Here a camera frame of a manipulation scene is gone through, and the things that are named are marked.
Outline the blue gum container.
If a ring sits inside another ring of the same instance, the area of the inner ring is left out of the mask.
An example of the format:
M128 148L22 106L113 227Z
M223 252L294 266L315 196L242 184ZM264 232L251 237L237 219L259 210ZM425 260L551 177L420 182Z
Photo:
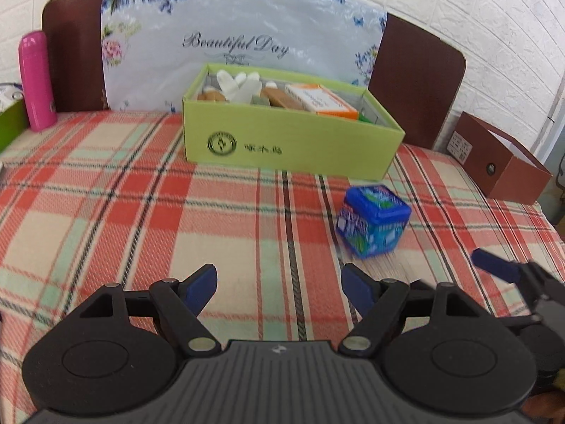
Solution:
M358 258L387 254L397 247L411 207L384 185L346 191L336 229Z

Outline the orange white medicine box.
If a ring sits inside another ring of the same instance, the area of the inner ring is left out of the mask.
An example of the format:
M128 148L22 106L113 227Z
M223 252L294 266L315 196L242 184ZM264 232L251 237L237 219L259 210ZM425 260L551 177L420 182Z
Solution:
M291 83L284 90L305 110L314 114L358 120L358 110L323 85Z

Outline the white glove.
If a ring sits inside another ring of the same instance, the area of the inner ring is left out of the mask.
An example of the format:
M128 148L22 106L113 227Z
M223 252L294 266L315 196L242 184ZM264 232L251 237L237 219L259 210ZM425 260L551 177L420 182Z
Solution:
M226 101L233 104L251 104L252 98L261 94L262 82L257 72L249 75L240 72L233 77L227 71L219 70L215 78Z

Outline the olive green small box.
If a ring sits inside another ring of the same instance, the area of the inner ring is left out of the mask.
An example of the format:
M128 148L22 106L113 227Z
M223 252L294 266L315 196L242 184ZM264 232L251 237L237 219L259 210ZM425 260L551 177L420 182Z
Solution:
M264 96L260 96L260 95L254 95L251 98L251 104L252 105L257 105L257 106L266 106L266 107L270 107L270 100L268 99L268 97L264 97Z

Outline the gold box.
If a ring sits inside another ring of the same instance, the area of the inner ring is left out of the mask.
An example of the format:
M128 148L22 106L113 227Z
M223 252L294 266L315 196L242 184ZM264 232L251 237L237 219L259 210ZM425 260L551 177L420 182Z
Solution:
M291 109L291 110L303 110L303 106L297 102L295 99L286 94L283 90L264 87L261 89L261 97L266 98L271 106Z

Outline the brown cardboard box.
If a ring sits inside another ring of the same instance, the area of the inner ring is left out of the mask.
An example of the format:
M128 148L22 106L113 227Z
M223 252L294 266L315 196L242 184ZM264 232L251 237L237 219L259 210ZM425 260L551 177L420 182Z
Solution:
M532 205L552 173L513 136L466 112L447 152L489 199Z

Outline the plaid bed sheet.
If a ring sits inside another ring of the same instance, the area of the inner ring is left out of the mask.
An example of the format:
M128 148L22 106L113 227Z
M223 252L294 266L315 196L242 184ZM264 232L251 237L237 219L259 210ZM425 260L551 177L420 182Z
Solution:
M34 405L29 348L108 282L145 289L206 263L218 291L200 318L221 341L340 341L357 321L335 231L350 181L194 165L178 115L64 114L1 155L1 419ZM455 281L499 317L527 308L475 268L477 248L564 274L564 245L537 205L488 200L451 157L402 146L384 179L412 209L397 248L360 262L379 278Z

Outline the green cardboard storage box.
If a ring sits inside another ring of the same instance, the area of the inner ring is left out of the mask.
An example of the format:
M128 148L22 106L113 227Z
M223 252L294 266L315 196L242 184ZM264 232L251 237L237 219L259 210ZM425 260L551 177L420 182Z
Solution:
M182 99L183 135L188 160L258 167L351 179L384 177L405 132L370 91L362 86L273 69L258 69L263 81L320 84L352 104L374 124L316 115L308 111L229 102L200 101L206 86L240 65L204 65Z

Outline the dark brown headboard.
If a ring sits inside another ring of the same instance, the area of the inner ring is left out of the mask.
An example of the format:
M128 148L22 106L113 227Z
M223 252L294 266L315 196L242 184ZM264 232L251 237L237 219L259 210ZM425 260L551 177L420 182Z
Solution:
M59 112L107 107L101 66L101 0L50 0L41 16ZM390 14L369 89L406 132L409 145L439 148L444 123L464 79L456 48Z

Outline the green box at left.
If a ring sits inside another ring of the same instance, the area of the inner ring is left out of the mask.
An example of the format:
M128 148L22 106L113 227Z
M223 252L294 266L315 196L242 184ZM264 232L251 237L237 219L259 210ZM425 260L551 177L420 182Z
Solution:
M2 83L0 100L0 151L3 151L29 128L30 124L23 90L19 84Z

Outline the floral packaged pillow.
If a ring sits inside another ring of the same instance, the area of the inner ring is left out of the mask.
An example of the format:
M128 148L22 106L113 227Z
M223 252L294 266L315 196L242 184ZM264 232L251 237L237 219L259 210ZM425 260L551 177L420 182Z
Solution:
M177 112L208 63L364 86L386 24L366 0L101 0L107 103Z

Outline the pink thermos bottle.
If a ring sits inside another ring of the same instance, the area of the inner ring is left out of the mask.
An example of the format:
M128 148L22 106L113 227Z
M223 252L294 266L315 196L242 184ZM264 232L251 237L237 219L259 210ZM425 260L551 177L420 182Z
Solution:
M18 60L30 127L32 131L40 132L58 120L44 32L34 31L22 37L18 45Z

